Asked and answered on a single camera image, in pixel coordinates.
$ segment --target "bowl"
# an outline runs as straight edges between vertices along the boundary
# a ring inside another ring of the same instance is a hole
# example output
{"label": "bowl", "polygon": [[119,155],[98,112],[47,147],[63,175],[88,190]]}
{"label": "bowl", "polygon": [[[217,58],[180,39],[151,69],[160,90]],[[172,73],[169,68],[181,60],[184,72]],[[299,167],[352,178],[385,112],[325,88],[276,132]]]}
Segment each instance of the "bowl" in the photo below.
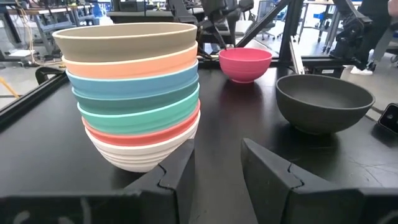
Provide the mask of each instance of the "bowl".
{"label": "bowl", "polygon": [[78,95],[113,100],[162,95],[183,88],[197,81],[197,71],[198,60],[185,70],[149,78],[99,80],[77,77],[68,70],[67,75]]}
{"label": "bowl", "polygon": [[197,27],[178,22],[145,22],[77,27],[52,35],[67,60],[118,62],[185,50],[195,42]]}
{"label": "bowl", "polygon": [[218,54],[221,70],[236,83],[252,83],[269,68],[272,54],[261,49],[235,48]]}
{"label": "bowl", "polygon": [[200,116],[200,101],[198,102],[195,111],[187,119],[176,124],[175,126],[154,133],[140,135],[106,134],[92,128],[87,121],[84,120],[84,118],[82,118],[82,121],[90,134],[102,142],[115,146],[144,146],[166,141],[170,138],[178,136],[192,126],[198,116]]}
{"label": "bowl", "polygon": [[175,73],[191,67],[197,61],[198,44],[179,52],[139,60],[125,60],[119,62],[88,63],[62,60],[69,72],[85,78],[142,78]]}
{"label": "bowl", "polygon": [[94,138],[87,129],[86,134],[99,153],[114,166],[132,172],[148,172],[184,141],[195,137],[199,120],[198,116],[192,126],[174,138],[146,146],[114,146]]}
{"label": "bowl", "polygon": [[138,98],[104,99],[90,98],[79,95],[74,87],[72,93],[80,107],[90,113],[96,114],[128,114],[149,111],[163,106],[171,105],[191,95],[198,88],[198,77],[189,85],[164,94],[156,94]]}
{"label": "bowl", "polygon": [[198,104],[199,84],[188,97],[150,111],[131,114],[94,114],[77,107],[94,129],[108,134],[147,134],[172,127],[187,119]]}
{"label": "bowl", "polygon": [[347,129],[375,102],[364,88],[323,75],[289,75],[278,79],[276,100],[285,119],[309,134]]}
{"label": "bowl", "polygon": [[145,146],[115,146],[96,139],[86,128],[85,131],[93,144],[103,152],[107,152],[108,154],[120,159],[128,158],[130,156],[131,159],[148,160],[161,156],[163,152],[167,150],[176,149],[185,140],[193,138],[198,129],[199,120],[200,117],[197,117],[193,125],[174,138]]}

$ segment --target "black table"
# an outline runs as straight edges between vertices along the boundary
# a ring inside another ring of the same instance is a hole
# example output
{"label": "black table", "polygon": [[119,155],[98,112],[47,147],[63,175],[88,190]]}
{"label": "black table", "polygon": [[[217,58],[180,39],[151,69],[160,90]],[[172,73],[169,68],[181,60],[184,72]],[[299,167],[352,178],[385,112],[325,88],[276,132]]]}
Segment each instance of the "black table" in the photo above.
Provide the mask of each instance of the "black table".
{"label": "black table", "polygon": [[[270,68],[252,85],[200,69],[201,121],[195,138],[191,223],[256,223],[240,163],[242,138],[347,187],[398,186],[398,138],[363,118],[331,136],[292,128],[275,101]],[[65,77],[40,104],[0,134],[0,194],[121,189],[140,177],[108,163],[86,136]]]}

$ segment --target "pink bowl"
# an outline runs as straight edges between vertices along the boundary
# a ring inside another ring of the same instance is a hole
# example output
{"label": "pink bowl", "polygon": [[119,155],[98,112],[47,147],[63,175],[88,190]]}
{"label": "pink bowl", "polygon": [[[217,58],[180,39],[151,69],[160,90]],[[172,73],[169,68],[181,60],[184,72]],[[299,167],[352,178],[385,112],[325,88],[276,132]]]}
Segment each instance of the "pink bowl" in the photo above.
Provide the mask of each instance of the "pink bowl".
{"label": "pink bowl", "polygon": [[261,49],[238,47],[222,50],[219,55],[222,71],[237,83],[252,83],[269,68],[272,54]]}

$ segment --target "teal bowl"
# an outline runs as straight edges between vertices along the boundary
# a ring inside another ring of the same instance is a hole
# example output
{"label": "teal bowl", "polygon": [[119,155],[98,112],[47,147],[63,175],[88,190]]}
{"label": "teal bowl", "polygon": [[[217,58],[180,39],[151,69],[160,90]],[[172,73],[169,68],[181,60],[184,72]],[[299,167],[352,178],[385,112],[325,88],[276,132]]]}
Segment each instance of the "teal bowl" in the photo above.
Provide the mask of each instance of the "teal bowl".
{"label": "teal bowl", "polygon": [[199,77],[187,86],[165,94],[129,98],[129,99],[101,99],[80,95],[72,87],[72,93],[79,102],[80,108],[94,114],[130,114],[154,110],[176,103],[191,95],[198,88]]}
{"label": "teal bowl", "polygon": [[195,110],[199,97],[197,89],[186,98],[150,111],[131,114],[94,114],[83,110],[77,103],[81,115],[88,124],[108,134],[147,134],[172,127],[187,119]]}

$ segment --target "white bowl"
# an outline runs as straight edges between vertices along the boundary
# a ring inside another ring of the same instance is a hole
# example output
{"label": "white bowl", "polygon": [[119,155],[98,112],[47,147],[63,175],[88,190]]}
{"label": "white bowl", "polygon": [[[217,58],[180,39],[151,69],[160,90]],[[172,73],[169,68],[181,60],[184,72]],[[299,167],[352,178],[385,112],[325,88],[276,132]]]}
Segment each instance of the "white bowl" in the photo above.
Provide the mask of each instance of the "white bowl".
{"label": "white bowl", "polygon": [[164,142],[147,146],[115,146],[101,142],[85,129],[99,153],[114,166],[131,172],[148,172],[162,162],[187,139],[193,139],[198,129],[200,112],[194,124],[184,133]]}
{"label": "white bowl", "polygon": [[[193,139],[195,137],[195,133],[193,133],[188,139]],[[96,147],[99,153],[103,157],[106,157],[109,160],[115,161],[115,162],[124,162],[124,163],[134,163],[134,164],[142,164],[142,163],[148,163],[148,162],[155,162],[158,160],[163,160],[166,158],[170,153],[172,153],[176,147],[171,147],[168,150],[162,151],[162,152],[156,152],[156,153],[151,153],[151,154],[146,154],[142,156],[122,156],[118,154],[112,154],[109,152],[105,152],[101,150],[100,148]]]}

